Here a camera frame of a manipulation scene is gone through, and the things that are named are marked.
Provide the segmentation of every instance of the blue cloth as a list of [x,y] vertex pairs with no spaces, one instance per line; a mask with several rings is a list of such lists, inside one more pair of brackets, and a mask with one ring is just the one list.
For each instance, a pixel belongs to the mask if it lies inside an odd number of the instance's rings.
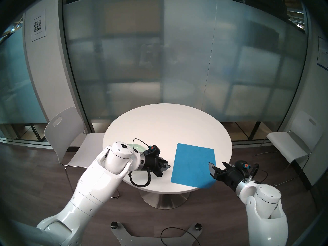
[[208,163],[214,165],[214,150],[194,145],[178,144],[171,182],[197,188],[210,188],[214,183]]

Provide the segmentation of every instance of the round table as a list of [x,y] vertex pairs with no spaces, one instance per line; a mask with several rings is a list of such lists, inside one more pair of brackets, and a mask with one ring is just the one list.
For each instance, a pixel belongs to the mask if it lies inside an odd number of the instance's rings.
[[[221,169],[225,169],[222,162],[229,163],[232,154],[230,136],[220,122],[199,109],[178,104],[146,105],[122,114],[106,130],[103,149],[115,141],[132,144],[134,138],[156,145],[161,150],[159,156],[171,165],[162,177],[152,173],[148,186],[136,187],[149,205],[159,209],[183,204],[190,192],[198,189],[171,182],[178,143],[214,149],[216,166]],[[144,146],[138,140],[134,144]],[[145,171],[132,172],[136,184],[145,184],[147,178]],[[128,175],[123,180],[133,186]]]

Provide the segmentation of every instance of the glass partition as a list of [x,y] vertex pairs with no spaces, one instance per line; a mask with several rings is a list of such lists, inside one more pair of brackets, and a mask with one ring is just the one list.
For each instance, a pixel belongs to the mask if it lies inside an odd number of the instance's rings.
[[295,24],[231,0],[78,0],[64,5],[64,24],[91,123],[178,103],[221,122],[280,125],[306,54]]
[[42,141],[47,121],[29,78],[21,25],[0,43],[0,137]]

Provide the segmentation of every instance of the chair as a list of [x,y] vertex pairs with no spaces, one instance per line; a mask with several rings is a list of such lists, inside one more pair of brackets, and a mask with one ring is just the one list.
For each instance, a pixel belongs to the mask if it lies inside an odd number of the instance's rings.
[[68,167],[87,168],[102,151],[104,133],[87,134],[79,150],[67,165],[62,164],[63,157],[73,142],[83,132],[83,121],[75,107],[69,107],[57,114],[48,123],[44,130],[44,136],[57,154],[58,162],[65,166],[65,173],[74,192],[67,174]]
[[[300,138],[301,141],[298,141],[297,138],[292,138],[293,133],[295,133]],[[286,158],[286,160],[289,162],[289,165],[286,167],[286,169],[290,166],[290,164],[294,160],[299,158],[304,158],[306,156],[308,157],[301,172],[295,178],[288,180],[291,181],[299,177],[299,175],[302,173],[304,167],[306,166],[306,163],[309,161],[312,150],[318,143],[321,136],[322,136],[322,127],[318,124],[318,122],[304,111],[299,111],[294,121],[292,122],[291,128],[288,132],[269,133],[267,137],[264,139],[264,141],[266,139],[269,139],[271,143],[273,143],[273,145],[278,149],[278,151],[280,151],[281,154]],[[269,152],[262,152],[254,156],[265,154],[265,153],[269,153]],[[285,182],[275,184],[275,186],[281,185]]]

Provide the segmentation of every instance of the wooden floor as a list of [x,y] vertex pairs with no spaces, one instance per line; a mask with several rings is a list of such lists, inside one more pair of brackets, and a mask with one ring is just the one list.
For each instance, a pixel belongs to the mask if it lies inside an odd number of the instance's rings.
[[[273,150],[273,146],[233,149],[231,163],[246,160],[259,163],[269,173],[266,183],[295,176],[290,167],[282,170],[288,162],[280,153],[254,157],[259,152]],[[67,152],[64,164],[72,157]],[[7,206],[9,218],[36,226],[42,219],[60,212],[72,196],[64,167],[60,166],[53,150],[33,149],[0,144],[1,199]],[[85,169],[68,168],[72,184],[76,184]],[[258,172],[255,179],[262,180]],[[287,245],[302,234],[317,215],[309,191],[295,179],[277,187],[282,193],[282,207],[288,219],[289,238]],[[203,232],[199,242],[204,245],[248,245],[247,214],[244,204],[223,182],[210,189],[191,192],[188,200],[172,210],[158,210],[143,201],[138,189],[122,182],[118,187],[119,199],[110,199],[92,218],[84,236],[83,245],[120,245],[110,231],[110,223],[119,221],[133,236],[159,237],[166,227],[189,228],[192,223],[201,223]],[[182,231],[167,230],[165,236],[181,236]]]

